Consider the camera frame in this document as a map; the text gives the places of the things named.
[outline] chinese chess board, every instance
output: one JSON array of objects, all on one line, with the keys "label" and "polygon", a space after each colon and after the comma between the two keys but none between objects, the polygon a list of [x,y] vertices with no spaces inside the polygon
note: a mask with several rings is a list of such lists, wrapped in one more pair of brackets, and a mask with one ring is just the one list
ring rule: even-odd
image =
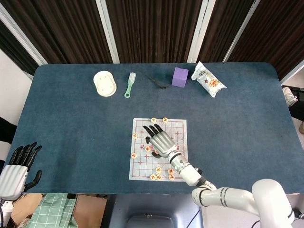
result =
[{"label": "chinese chess board", "polygon": [[[177,149],[188,159],[186,120],[168,119],[165,123],[162,119],[156,119],[155,123],[173,139],[177,145]],[[155,149],[152,144],[146,143],[145,138],[147,136],[150,137],[150,135],[143,126],[154,125],[155,123],[152,123],[151,119],[133,119],[132,136],[135,135],[135,137],[132,137],[129,179],[139,181],[184,181],[182,177],[172,169],[168,158],[158,159],[152,156],[151,153]]]}]

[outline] black cable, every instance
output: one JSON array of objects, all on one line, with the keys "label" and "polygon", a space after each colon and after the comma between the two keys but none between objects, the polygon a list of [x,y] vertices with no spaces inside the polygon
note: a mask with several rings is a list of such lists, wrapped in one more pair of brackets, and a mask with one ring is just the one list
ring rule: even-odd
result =
[{"label": "black cable", "polygon": [[195,219],[195,217],[198,215],[198,213],[200,212],[200,209],[198,210],[198,212],[196,212],[195,216],[191,219],[190,223],[188,224],[188,226],[186,228],[188,228],[191,224],[191,222]]},{"label": "black cable", "polygon": [[1,214],[1,228],[3,228],[4,218],[3,218],[2,205],[0,206],[0,214]]},{"label": "black cable", "polygon": [[251,228],[253,228],[253,227],[256,225],[256,223],[258,223],[259,221],[260,221],[260,220],[256,221],[256,222],[252,225]]}]

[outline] blue tablecloth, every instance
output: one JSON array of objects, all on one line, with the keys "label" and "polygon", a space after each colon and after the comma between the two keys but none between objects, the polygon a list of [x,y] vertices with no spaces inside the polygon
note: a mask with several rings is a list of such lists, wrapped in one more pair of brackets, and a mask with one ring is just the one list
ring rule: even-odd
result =
[{"label": "blue tablecloth", "polygon": [[[191,81],[196,64],[44,65],[35,72],[12,151],[43,146],[28,181],[30,192],[189,193],[184,182],[129,180],[133,118],[186,119],[190,163],[217,187],[251,190],[259,179],[279,181],[286,192],[304,192],[304,152],[274,68],[267,63],[206,63],[227,86],[212,98]],[[161,90],[175,67],[189,69],[185,88]],[[111,97],[98,95],[94,75],[110,71]],[[124,98],[130,72],[137,74]]]}]

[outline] purple cube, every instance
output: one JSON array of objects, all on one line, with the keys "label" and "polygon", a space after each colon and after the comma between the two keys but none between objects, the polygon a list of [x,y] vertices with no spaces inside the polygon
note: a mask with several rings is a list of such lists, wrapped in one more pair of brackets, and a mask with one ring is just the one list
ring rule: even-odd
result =
[{"label": "purple cube", "polygon": [[176,67],[173,74],[172,85],[178,87],[185,87],[188,77],[188,70]]}]

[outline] snack bag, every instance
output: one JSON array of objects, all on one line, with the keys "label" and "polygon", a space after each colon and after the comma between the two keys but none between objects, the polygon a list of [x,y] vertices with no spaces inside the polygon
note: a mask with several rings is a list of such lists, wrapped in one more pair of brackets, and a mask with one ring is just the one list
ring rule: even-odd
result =
[{"label": "snack bag", "polygon": [[227,88],[201,62],[196,65],[191,79],[197,80],[212,97],[215,97],[219,90]]}]

